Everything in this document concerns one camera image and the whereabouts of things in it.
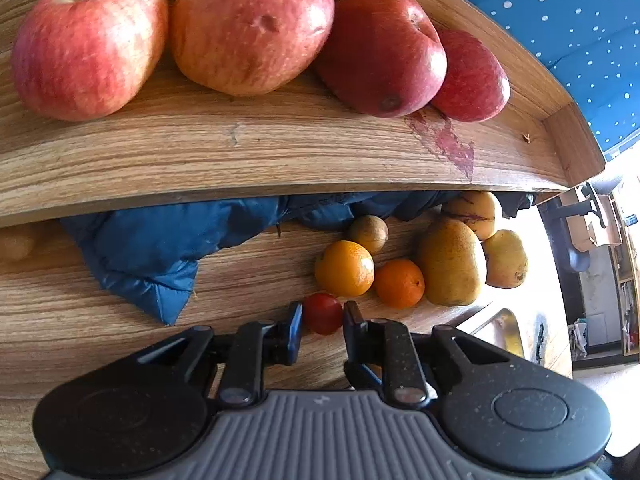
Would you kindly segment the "red cherry tomato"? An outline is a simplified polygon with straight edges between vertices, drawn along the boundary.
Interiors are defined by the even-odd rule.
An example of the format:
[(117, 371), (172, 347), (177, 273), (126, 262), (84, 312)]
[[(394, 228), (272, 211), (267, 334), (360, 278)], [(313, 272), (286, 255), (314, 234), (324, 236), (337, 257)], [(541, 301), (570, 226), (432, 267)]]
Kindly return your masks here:
[(316, 292), (303, 301), (303, 319), (308, 330), (328, 336), (343, 325), (343, 306), (332, 295)]

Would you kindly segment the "large yellow pear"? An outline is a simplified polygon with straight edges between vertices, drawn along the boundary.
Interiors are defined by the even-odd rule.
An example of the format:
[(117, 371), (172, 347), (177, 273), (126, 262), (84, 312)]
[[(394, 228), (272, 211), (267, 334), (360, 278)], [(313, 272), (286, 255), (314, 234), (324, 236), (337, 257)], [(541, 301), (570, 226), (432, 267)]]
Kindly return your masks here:
[(482, 245), (462, 221), (438, 217), (418, 240), (416, 264), (431, 304), (463, 307), (480, 296), (487, 278)]

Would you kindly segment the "pale spotted pear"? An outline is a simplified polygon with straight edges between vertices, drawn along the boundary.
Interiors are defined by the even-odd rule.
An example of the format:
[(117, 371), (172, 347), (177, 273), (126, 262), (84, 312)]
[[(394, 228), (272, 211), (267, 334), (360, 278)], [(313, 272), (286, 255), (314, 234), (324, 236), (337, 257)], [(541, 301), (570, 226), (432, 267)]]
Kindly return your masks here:
[(444, 203), (442, 214), (465, 223), (480, 240), (488, 240), (498, 230), (502, 207), (494, 193), (468, 191)]

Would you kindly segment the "small orange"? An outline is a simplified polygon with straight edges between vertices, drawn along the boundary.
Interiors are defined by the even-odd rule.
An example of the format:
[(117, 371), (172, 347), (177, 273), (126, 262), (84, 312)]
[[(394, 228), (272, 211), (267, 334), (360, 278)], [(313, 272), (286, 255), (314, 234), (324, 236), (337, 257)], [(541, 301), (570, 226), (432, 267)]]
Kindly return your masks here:
[(425, 292), (423, 273), (409, 259), (387, 261), (375, 271), (374, 290), (387, 307), (412, 308)]

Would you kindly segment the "large orange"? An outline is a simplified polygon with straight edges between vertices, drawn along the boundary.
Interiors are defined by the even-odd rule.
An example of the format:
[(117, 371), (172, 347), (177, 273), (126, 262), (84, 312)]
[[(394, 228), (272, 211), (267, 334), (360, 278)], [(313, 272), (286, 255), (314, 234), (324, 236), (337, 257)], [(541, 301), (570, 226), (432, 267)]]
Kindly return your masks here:
[(350, 240), (338, 240), (314, 263), (314, 278), (320, 289), (340, 297), (359, 297), (374, 281), (374, 261), (366, 248)]

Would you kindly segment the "small brown round fruit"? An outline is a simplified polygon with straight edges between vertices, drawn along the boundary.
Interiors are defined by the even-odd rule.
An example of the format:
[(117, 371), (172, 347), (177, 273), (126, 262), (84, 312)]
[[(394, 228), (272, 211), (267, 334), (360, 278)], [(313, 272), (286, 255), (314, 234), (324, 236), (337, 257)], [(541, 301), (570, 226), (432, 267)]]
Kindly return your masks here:
[(382, 218), (368, 214), (352, 222), (348, 238), (376, 255), (388, 240), (388, 226)]

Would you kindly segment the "metal tray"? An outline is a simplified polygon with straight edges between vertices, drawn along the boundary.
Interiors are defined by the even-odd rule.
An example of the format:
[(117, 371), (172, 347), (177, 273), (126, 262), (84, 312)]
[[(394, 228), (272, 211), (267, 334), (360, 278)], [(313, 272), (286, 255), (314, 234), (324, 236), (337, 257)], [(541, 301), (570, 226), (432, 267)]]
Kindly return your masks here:
[(518, 320), (507, 308), (484, 307), (458, 324), (457, 329), (519, 358), (525, 356)]

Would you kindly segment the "dark blue padded jacket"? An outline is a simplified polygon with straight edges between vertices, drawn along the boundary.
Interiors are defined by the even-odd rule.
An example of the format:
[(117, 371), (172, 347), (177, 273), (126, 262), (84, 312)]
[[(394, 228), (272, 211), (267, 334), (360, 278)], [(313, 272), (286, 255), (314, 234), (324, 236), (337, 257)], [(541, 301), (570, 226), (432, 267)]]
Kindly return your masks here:
[(410, 221), (458, 195), (402, 191), (226, 198), (80, 214), (61, 224), (103, 289), (172, 325), (194, 291), (201, 258), (282, 222), (344, 231), (369, 214)]

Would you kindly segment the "yellow pear at right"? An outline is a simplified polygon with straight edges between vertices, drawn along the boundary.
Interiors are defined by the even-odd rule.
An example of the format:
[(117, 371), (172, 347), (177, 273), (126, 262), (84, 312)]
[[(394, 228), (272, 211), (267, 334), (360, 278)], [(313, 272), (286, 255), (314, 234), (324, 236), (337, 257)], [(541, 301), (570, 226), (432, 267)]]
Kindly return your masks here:
[(482, 246), (487, 266), (487, 285), (511, 289), (524, 283), (528, 259), (518, 234), (511, 230), (498, 230), (484, 240)]

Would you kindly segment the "black office chair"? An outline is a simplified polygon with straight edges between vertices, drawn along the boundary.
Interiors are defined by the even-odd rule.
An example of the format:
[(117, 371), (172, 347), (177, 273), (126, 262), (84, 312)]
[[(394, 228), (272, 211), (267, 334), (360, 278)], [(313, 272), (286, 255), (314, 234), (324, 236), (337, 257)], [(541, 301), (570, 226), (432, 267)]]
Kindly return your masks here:
[(556, 263), (566, 272), (585, 272), (590, 250), (608, 235), (610, 219), (600, 195), (590, 182), (540, 204), (540, 213), (554, 250)]

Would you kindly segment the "curved wooden shelf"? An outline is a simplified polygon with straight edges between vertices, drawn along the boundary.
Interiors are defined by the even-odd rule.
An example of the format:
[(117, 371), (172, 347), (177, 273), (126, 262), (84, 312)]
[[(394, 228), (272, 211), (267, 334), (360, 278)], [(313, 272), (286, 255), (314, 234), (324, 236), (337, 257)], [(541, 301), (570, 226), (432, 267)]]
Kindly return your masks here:
[(93, 122), (56, 122), (20, 103), (11, 48), (37, 0), (1, 0), (1, 222), (214, 198), (383, 190), (555, 195), (604, 168), (584, 116), (550, 72), (465, 0), (418, 0), (439, 26), (495, 53), (506, 108), (479, 124), (436, 110), (352, 112), (313, 73), (235, 99), (184, 78), (165, 56), (140, 93)]

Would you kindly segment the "rightmost red apple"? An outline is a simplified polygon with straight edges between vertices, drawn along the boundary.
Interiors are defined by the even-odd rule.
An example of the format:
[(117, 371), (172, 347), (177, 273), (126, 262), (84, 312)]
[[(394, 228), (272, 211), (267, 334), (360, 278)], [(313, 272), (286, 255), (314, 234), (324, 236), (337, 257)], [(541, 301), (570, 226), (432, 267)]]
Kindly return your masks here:
[(458, 122), (484, 122), (498, 115), (511, 95), (498, 58), (469, 32), (441, 29), (438, 33), (448, 66), (431, 106)]

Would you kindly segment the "leftmost red apple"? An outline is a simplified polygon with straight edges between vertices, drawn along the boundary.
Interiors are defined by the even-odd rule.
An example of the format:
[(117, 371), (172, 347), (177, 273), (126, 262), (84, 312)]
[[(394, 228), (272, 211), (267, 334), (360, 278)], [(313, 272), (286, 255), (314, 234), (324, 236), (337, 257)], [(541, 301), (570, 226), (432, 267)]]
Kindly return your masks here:
[(168, 0), (39, 0), (12, 48), (17, 95), (66, 122), (111, 115), (153, 73), (168, 28)]

